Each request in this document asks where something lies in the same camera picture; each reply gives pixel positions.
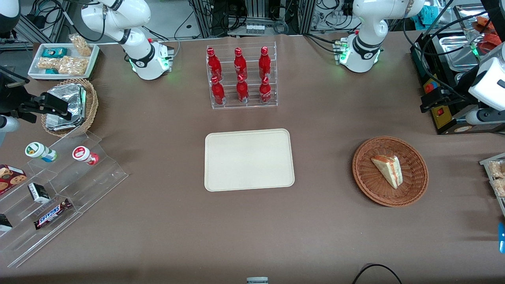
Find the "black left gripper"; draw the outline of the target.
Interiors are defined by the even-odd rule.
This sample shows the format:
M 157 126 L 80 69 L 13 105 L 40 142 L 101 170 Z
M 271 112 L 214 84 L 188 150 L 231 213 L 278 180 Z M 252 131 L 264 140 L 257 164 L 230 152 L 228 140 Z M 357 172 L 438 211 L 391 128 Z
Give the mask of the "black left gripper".
M 475 102 L 475 99 L 471 99 L 465 95 L 460 95 L 456 92 L 450 92 L 446 89 L 434 89 L 421 97 L 420 111 L 422 113 L 426 113 L 436 107 L 450 106 L 460 103 L 470 105 Z

